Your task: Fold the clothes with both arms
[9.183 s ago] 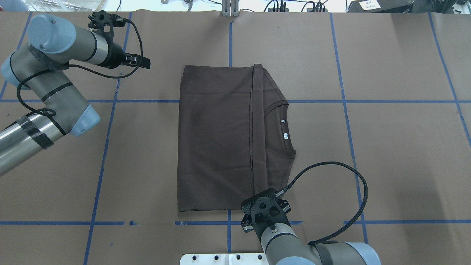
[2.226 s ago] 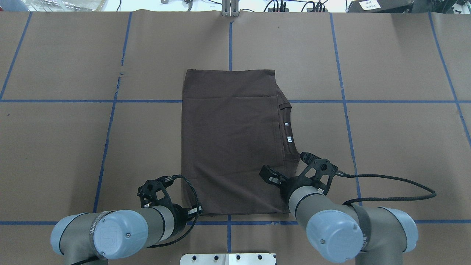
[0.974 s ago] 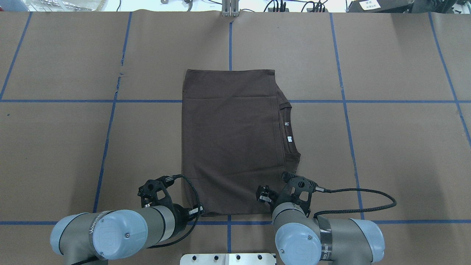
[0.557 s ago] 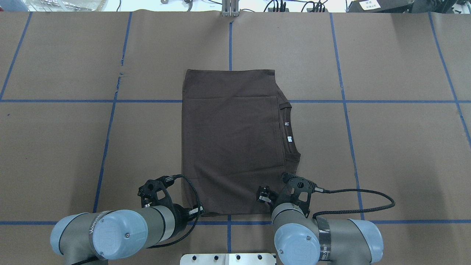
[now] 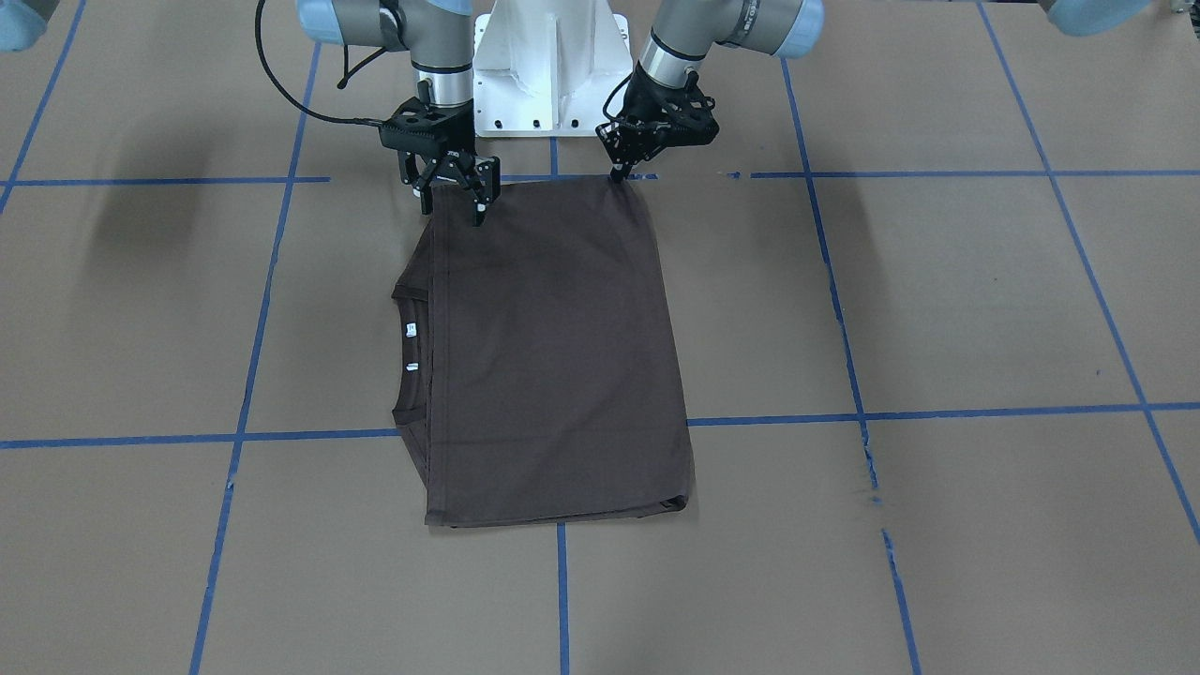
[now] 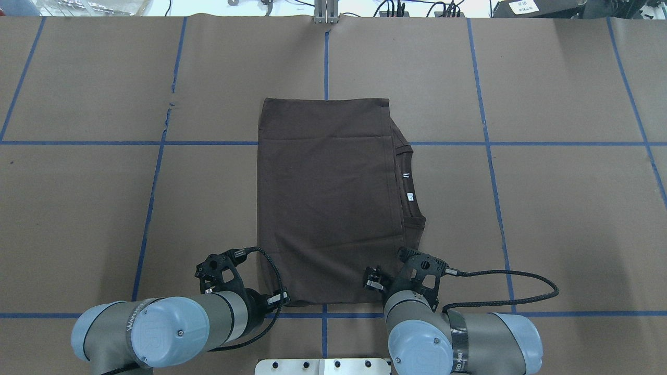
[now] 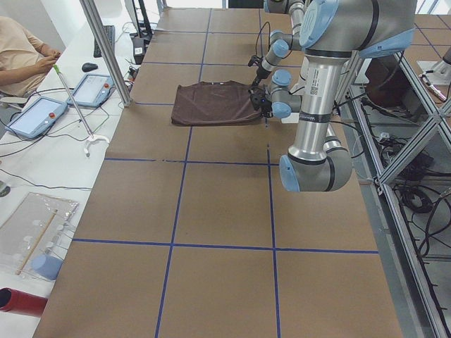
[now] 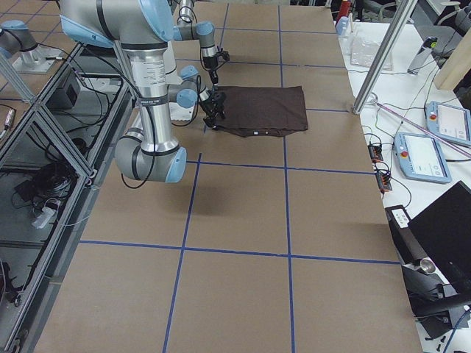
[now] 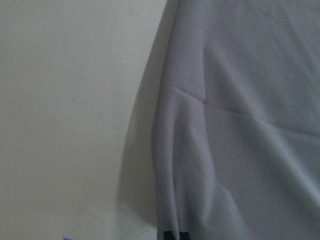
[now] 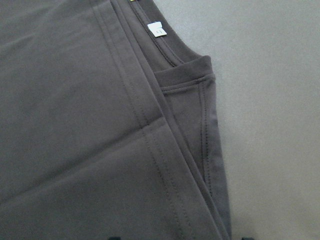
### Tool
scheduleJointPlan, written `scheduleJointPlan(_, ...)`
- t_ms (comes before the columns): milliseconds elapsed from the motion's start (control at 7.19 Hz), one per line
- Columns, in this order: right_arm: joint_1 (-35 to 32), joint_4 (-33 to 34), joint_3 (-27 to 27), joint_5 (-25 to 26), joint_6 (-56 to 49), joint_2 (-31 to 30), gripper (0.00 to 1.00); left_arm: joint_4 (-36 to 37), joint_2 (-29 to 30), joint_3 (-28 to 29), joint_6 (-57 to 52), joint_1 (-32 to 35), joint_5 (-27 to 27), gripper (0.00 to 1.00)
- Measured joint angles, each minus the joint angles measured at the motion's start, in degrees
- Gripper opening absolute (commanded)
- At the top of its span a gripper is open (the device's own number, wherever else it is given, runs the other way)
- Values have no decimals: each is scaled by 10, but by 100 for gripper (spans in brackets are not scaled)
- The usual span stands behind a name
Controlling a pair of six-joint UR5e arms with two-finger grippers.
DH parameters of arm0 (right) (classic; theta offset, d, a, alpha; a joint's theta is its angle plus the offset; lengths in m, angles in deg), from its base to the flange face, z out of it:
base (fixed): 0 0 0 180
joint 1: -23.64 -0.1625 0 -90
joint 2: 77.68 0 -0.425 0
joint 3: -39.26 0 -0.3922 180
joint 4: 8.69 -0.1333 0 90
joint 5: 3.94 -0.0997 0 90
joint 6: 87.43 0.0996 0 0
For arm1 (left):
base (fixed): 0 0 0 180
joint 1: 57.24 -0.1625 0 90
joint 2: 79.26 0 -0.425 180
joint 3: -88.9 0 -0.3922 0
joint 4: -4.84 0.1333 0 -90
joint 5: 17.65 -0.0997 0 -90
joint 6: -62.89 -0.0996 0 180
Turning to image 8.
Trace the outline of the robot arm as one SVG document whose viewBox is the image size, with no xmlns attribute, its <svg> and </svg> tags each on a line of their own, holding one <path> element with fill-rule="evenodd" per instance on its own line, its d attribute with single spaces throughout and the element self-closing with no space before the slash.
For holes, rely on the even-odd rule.
<svg viewBox="0 0 471 353">
<path fill-rule="evenodd" d="M 175 41 L 197 40 L 200 62 L 208 72 L 213 90 L 219 88 L 218 70 L 230 60 L 228 51 L 216 45 L 215 26 L 210 21 L 198 21 L 194 12 L 195 1 L 172 1 L 171 11 L 177 11 L 174 26 Z"/>
<path fill-rule="evenodd" d="M 81 44 L 113 48 L 120 45 L 122 68 L 135 90 L 139 115 L 116 145 L 115 160 L 123 177 L 179 182 L 187 151 L 172 132 L 170 103 L 201 107 L 205 123 L 224 116 L 225 94 L 217 89 L 220 59 L 229 54 L 215 44 L 214 25 L 198 21 L 193 1 L 62 1 L 64 33 Z M 178 84 L 166 79 L 166 50 L 170 42 L 198 40 L 203 68 L 213 84 L 208 89 L 198 70 L 181 70 Z"/>
</svg>

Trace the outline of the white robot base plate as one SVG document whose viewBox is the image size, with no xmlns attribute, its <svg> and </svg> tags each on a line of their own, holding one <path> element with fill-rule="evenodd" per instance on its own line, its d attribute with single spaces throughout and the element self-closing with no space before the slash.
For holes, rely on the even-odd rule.
<svg viewBox="0 0 471 353">
<path fill-rule="evenodd" d="M 184 124 L 190 121 L 193 117 L 194 108 L 184 108 L 181 107 L 177 103 L 170 103 L 170 116 L 172 121 L 176 121 L 177 123 Z"/>
</svg>

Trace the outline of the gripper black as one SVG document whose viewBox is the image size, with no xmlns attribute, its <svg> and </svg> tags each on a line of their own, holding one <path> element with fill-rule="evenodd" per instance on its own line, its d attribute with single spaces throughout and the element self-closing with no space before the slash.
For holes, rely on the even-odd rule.
<svg viewBox="0 0 471 353">
<path fill-rule="evenodd" d="M 218 90 L 218 83 L 213 83 L 213 89 Z M 219 116 L 222 119 L 225 119 L 224 113 L 224 101 L 226 99 L 226 94 L 224 92 L 213 92 L 210 93 L 209 97 L 201 102 L 201 107 L 206 114 L 203 118 L 205 125 L 208 128 L 215 127 L 215 119 Z"/>
<path fill-rule="evenodd" d="M 212 83 L 219 82 L 217 71 L 222 65 L 230 60 L 230 54 L 219 46 L 211 46 L 202 49 L 202 63 L 204 69 L 209 73 Z"/>
</svg>

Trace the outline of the third robot arm grey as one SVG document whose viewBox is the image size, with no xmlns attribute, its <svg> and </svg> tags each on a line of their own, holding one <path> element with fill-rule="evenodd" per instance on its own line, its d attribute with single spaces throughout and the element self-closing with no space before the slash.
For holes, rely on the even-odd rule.
<svg viewBox="0 0 471 353">
<path fill-rule="evenodd" d="M 7 60 L 19 54 L 13 68 L 23 74 L 46 74 L 56 60 L 63 58 L 60 49 L 40 45 L 29 27 L 20 20 L 1 24 L 1 55 Z"/>
</svg>

